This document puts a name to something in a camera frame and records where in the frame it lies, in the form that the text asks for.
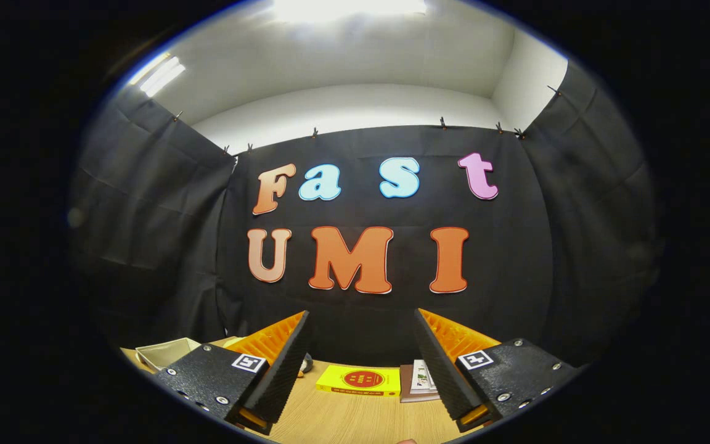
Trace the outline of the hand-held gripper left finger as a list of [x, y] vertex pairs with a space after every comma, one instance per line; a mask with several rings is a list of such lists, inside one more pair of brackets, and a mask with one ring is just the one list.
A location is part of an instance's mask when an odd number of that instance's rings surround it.
[[203, 343], [155, 373], [155, 384], [216, 422], [269, 435], [310, 347], [310, 315], [303, 310], [233, 345]]

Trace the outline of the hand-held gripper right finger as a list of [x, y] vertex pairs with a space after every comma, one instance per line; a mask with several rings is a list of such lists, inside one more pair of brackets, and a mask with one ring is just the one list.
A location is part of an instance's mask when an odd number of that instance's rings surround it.
[[528, 339], [500, 342], [429, 310], [416, 310], [414, 335], [459, 432], [528, 409], [581, 373]]

